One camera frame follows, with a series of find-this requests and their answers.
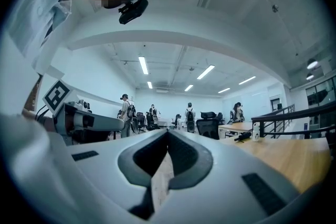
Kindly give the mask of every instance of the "backpack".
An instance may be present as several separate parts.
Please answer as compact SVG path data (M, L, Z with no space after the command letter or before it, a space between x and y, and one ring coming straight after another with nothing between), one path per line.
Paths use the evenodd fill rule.
M187 121L194 121L194 114L193 114L193 109L191 109L190 111L188 111L187 114Z
M133 104L130 104L129 101L127 101L127 103L129 104L128 108L127 108L127 117L129 120L136 118L136 110L135 110L135 106Z

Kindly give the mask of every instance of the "ceiling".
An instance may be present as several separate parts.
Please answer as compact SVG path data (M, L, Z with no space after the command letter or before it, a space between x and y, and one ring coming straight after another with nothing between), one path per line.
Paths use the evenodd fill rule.
M214 10L227 14L235 22L239 22L245 27L249 28L256 36L267 44L267 52L270 57L276 57L280 60L281 64L287 71L292 87L300 86L306 83L307 69L306 64L308 59L315 58L319 61L328 59L328 64L331 69L336 68L336 51L334 44L336 42L336 34L333 29L333 25L329 21L328 11L321 0L175 0L183 3L188 3L192 6L198 6L209 10ZM80 10L83 16L89 16L99 10L99 6L95 3L87 0L73 0L74 5ZM274 13L272 11L272 5L276 4L279 7L279 11ZM120 46L114 44L118 52L119 57L123 56ZM141 51L143 44L125 44L124 46L133 46L134 51ZM162 85L175 85L177 88L183 87L183 84L188 79L192 80L193 76L196 76L195 71L192 72L192 76L189 76L188 66L201 66L207 67L205 59L211 64L210 59L218 59L220 62L220 56L215 53L195 49L195 48L182 48L179 45L152 45L151 50L146 48L146 57L150 59L149 65L151 72L157 83L161 83L160 80L156 80L157 77L161 77ZM185 56L181 59L181 71L176 73L172 72L172 67L176 64L176 58L181 53L181 50L186 50ZM223 62L232 62L224 57ZM154 62L167 61L170 67L164 68L164 64L158 64ZM232 65L220 66L218 63L218 70L214 71L214 74L222 74L221 76L227 76L225 81L231 79L230 77L236 76L235 72L228 72ZM313 71L315 78L323 75L321 67Z
M159 88L184 93L187 86L192 84L194 86L188 91L189 94L220 97L270 77L229 56L194 47L150 42L123 42L103 47L138 89L148 89L147 82L150 81L154 90ZM148 75L143 74L139 56L146 59ZM209 65L215 68L203 79L197 80ZM253 76L256 76L254 80L238 85ZM226 88L230 88L230 91L218 94Z

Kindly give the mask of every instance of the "black cable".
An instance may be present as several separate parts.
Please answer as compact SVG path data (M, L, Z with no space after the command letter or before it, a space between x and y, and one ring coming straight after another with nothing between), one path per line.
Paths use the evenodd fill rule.
M36 115L35 115L35 120L36 120L36 117L37 117L37 115L38 115L38 113L43 109L43 108L45 108L47 105L45 104L44 106L42 106L40 109L39 109L39 111L37 111L37 113L36 113Z
M40 117L44 116L48 111L49 111L49 109L47 109L40 116L38 116L37 121L39 121Z

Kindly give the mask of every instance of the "ceiling light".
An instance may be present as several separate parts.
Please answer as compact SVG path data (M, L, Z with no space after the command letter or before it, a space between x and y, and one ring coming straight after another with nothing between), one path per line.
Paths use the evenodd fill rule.
M256 76L254 76L254 77L252 77L252 78L249 78L249 79L247 79L247 80L244 80L243 82L241 82L239 85L242 85L243 83L245 83L245 82L248 82L248 81L250 81L251 79L254 79Z
M310 80L310 79L312 79L313 77L314 77L314 75L313 75L312 73L308 73L306 79L307 79L307 80Z
M315 59L309 59L307 63L307 69L312 69L317 65L317 61Z
M218 93L222 93L222 92L225 92L225 91L228 91L230 88L227 88L227 89L225 89L225 90L223 90L223 91L220 91L220 92L218 92Z
M206 74L208 74L211 70L213 70L215 66L209 66L205 71L198 76L197 79L202 79Z
M141 64L141 68L142 68L142 71L145 75L148 75L148 70L147 70L147 66L146 66L146 61L145 61L145 58L144 57L139 57L139 61L140 61L140 64Z
M189 85L184 91L187 92L188 90L190 90L192 88L193 85Z

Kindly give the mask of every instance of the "black rubber pad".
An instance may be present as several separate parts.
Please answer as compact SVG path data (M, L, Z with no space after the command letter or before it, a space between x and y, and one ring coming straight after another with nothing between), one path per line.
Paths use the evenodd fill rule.
M83 153L73 154L72 157L74 158L75 162L80 161L81 159L88 159L94 156L99 155L96 151L87 151Z
M257 174L248 174L242 178L267 215L285 207L285 202Z

